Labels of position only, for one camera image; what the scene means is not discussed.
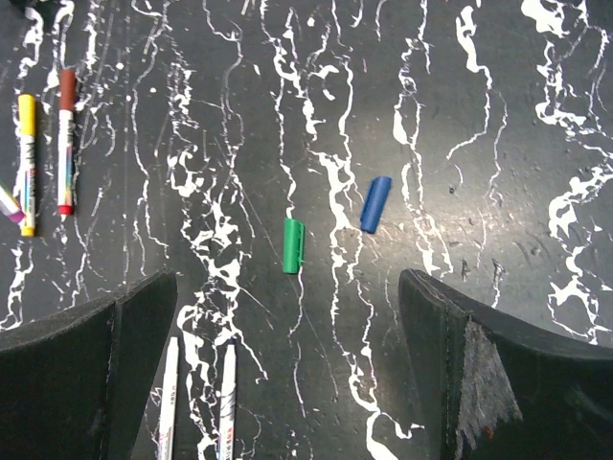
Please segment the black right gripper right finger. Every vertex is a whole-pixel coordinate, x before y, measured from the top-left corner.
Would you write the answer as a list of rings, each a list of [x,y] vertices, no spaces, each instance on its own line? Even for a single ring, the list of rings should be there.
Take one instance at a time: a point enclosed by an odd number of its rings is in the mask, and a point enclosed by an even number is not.
[[[416,269],[398,306],[434,459],[608,459],[612,352]]]

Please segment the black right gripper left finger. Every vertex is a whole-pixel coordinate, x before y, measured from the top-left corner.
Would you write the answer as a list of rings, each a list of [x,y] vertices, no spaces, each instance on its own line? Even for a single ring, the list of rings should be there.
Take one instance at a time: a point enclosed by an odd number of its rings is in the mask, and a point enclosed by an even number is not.
[[[3,332],[2,458],[130,458],[176,302],[164,269]]]

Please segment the white pen green tip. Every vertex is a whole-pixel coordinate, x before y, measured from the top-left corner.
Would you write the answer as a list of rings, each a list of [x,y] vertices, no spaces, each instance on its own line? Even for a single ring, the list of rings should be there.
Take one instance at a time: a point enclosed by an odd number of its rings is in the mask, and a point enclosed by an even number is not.
[[[171,460],[172,458],[178,359],[179,343],[178,338],[174,336],[169,341],[163,376],[157,449],[158,460]]]

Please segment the white pen purple tip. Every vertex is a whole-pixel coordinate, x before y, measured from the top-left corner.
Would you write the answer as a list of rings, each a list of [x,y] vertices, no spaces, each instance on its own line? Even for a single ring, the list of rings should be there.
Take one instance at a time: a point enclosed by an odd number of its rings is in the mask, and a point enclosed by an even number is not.
[[[0,205],[1,213],[13,223],[19,224],[25,217],[19,203],[3,184],[0,185]]]

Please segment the white pen yellow tip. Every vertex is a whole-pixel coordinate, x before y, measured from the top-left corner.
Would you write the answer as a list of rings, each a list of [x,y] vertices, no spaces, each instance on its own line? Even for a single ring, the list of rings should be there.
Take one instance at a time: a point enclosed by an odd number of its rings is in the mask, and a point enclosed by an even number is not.
[[[22,237],[35,234],[35,144],[34,137],[22,134],[20,137],[20,204],[24,218],[20,223]]]

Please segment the green pen cap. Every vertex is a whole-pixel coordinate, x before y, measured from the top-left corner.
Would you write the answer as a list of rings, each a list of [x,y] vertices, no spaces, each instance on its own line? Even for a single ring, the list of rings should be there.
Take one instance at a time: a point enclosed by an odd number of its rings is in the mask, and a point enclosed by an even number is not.
[[[283,273],[299,273],[304,259],[304,243],[305,226],[294,218],[285,218]]]

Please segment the white pen red tip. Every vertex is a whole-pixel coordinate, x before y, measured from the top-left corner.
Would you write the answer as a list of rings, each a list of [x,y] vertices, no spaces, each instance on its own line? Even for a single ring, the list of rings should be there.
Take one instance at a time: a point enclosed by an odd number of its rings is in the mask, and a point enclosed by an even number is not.
[[[58,112],[57,151],[57,210],[66,216],[73,212],[73,112],[68,109]]]

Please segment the yellow pen cap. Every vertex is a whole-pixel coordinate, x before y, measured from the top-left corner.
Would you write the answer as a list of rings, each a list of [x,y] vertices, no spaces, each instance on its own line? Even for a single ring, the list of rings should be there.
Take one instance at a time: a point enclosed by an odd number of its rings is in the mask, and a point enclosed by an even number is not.
[[[21,94],[17,99],[19,131],[21,136],[35,137],[36,101],[30,94]]]

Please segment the brown pen cap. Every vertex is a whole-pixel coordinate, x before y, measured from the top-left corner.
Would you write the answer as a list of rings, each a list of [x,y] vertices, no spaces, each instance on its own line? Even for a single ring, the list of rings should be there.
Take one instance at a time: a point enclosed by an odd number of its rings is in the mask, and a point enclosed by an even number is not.
[[[76,100],[77,77],[74,69],[62,69],[59,73],[59,109],[72,111]]]

